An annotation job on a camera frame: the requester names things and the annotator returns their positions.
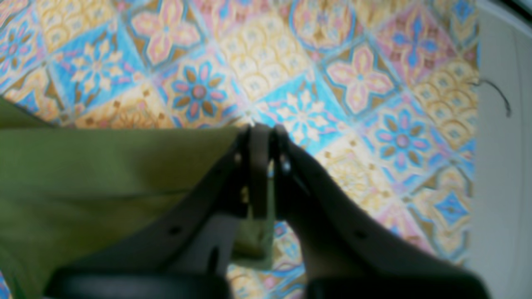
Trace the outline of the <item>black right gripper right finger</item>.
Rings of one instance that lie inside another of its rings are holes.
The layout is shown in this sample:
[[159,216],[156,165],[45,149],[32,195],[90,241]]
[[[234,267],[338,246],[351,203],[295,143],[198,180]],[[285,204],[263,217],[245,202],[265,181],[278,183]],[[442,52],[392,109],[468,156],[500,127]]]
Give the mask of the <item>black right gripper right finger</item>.
[[306,299],[488,299],[481,279],[418,249],[359,208],[276,125],[270,148],[278,220],[299,239]]

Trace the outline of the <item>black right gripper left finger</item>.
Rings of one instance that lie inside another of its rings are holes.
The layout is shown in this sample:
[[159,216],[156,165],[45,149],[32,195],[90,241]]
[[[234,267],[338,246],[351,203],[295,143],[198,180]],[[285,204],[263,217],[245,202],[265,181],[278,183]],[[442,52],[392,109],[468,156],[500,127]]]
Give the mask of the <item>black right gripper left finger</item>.
[[226,272],[243,220],[273,241],[271,128],[242,129],[182,201],[120,242],[61,267],[46,299],[232,299]]

